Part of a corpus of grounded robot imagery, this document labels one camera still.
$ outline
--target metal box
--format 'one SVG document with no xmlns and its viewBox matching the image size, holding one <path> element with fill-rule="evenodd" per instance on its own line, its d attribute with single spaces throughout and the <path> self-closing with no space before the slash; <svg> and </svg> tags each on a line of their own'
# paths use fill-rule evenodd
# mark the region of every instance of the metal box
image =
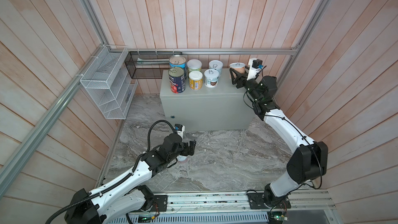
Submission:
<svg viewBox="0 0 398 224">
<path fill-rule="evenodd" d="M 160 99 L 166 120 L 183 124 L 186 131 L 247 129 L 255 116 L 243 102 L 245 88 L 237 89 L 229 78 L 229 69 L 222 69 L 215 88 L 204 84 L 192 90 L 188 79 L 182 93 L 173 93 L 168 71 L 163 71 Z"/>
</svg>

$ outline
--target red tomato can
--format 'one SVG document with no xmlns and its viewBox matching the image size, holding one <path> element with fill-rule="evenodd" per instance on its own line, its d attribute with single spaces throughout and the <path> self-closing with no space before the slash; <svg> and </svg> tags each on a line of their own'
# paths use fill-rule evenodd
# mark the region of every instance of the red tomato can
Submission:
<svg viewBox="0 0 398 224">
<path fill-rule="evenodd" d="M 172 92 L 182 93 L 185 90 L 185 70 L 181 67 L 169 69 L 169 80 Z"/>
</svg>

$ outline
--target wire rack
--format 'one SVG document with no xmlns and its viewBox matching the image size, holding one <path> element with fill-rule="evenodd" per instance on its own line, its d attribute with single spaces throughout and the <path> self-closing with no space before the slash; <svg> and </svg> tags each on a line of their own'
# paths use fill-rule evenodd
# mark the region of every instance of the wire rack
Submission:
<svg viewBox="0 0 398 224">
<path fill-rule="evenodd" d="M 80 80 L 105 118 L 126 119 L 137 84 L 130 84 L 131 77 L 123 64 L 127 49 L 111 52 L 104 46 Z"/>
</svg>

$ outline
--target tin can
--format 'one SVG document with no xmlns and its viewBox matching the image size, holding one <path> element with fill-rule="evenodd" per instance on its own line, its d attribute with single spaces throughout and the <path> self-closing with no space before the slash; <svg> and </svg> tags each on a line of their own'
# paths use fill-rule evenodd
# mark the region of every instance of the tin can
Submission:
<svg viewBox="0 0 398 224">
<path fill-rule="evenodd" d="M 202 62 L 198 59 L 191 59 L 187 62 L 188 74 L 192 71 L 201 71 L 202 69 Z"/>
<path fill-rule="evenodd" d="M 202 88 L 203 75 L 200 71 L 192 71 L 188 75 L 189 87 L 193 90 L 199 90 Z"/>
<path fill-rule="evenodd" d="M 220 74 L 215 69 L 208 69 L 205 71 L 205 86 L 216 87 L 218 84 L 218 76 Z"/>
<path fill-rule="evenodd" d="M 222 61 L 213 60 L 209 62 L 209 69 L 217 70 L 220 73 L 220 75 L 218 76 L 220 78 L 223 65 L 224 64 L 222 64 Z"/>
<path fill-rule="evenodd" d="M 187 67 L 186 67 L 186 59 L 181 55 L 175 55 L 170 57 L 169 63 L 170 67 L 181 67 L 184 70 L 184 78 L 187 78 Z"/>
<path fill-rule="evenodd" d="M 170 87 L 174 93 L 182 93 L 185 90 L 184 69 L 171 67 L 169 69 Z"/>
<path fill-rule="evenodd" d="M 234 70 L 236 70 L 239 73 L 245 73 L 245 64 L 242 62 L 235 62 L 235 63 L 231 63 L 229 64 L 229 67 L 233 68 Z"/>
</svg>

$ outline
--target gray floor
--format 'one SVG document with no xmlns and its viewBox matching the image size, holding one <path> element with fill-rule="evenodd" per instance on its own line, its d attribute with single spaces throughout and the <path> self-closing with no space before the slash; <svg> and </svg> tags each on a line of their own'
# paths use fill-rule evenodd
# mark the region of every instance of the gray floor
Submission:
<svg viewBox="0 0 398 224">
<path fill-rule="evenodd" d="M 159 96 L 134 96 L 106 181 L 134 164 L 147 149 L 150 126 L 160 119 Z M 151 146 L 163 143 L 170 132 L 168 125 L 156 125 Z M 183 141 L 190 140 L 197 142 L 195 155 L 149 180 L 146 185 L 153 192 L 264 189 L 286 170 L 291 156 L 278 134 L 257 117 L 248 130 L 186 132 Z"/>
</svg>

